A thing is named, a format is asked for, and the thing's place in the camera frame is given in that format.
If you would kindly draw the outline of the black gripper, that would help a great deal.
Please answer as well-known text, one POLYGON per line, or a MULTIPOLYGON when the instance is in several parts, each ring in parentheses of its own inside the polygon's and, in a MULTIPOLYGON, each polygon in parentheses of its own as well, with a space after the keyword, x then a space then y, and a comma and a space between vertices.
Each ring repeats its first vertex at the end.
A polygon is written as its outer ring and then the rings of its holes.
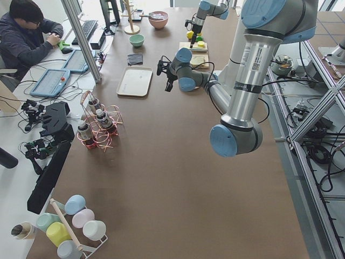
POLYGON ((161 73, 165 73, 168 78, 168 81, 165 87, 166 92, 171 92, 171 90, 173 89, 173 82, 177 80, 177 75, 171 72, 170 65, 171 65, 171 61, 163 61, 163 60, 159 60, 157 64, 156 74, 160 76, 161 73))
POLYGON ((185 27, 187 28, 188 25, 191 25, 192 37, 191 37, 191 42, 190 42, 190 48, 192 49, 196 42, 197 35, 201 33, 202 31, 203 20, 199 18, 198 16, 192 19, 186 19, 185 27))

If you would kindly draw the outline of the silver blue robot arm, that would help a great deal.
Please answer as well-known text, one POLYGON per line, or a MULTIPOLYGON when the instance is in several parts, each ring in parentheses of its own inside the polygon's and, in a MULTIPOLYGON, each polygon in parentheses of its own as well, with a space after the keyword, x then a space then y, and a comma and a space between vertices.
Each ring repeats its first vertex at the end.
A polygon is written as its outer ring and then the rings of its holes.
POLYGON ((317 1, 245 1, 231 50, 230 61, 219 75, 191 66, 189 48, 179 49, 173 60, 160 60, 157 73, 165 73, 166 91, 178 82, 184 92, 202 87, 222 117, 210 131, 213 150, 230 157, 256 150, 263 139, 253 112, 267 69, 281 44, 311 39, 315 34, 317 1))
POLYGON ((192 49, 196 43, 198 34, 202 32, 204 22, 207 17, 216 17, 222 20, 227 19, 229 14, 229 1, 218 1, 218 4, 212 4, 208 1, 200 1, 197 13, 192 19, 185 20, 185 27, 191 25, 192 37, 190 48, 192 49))

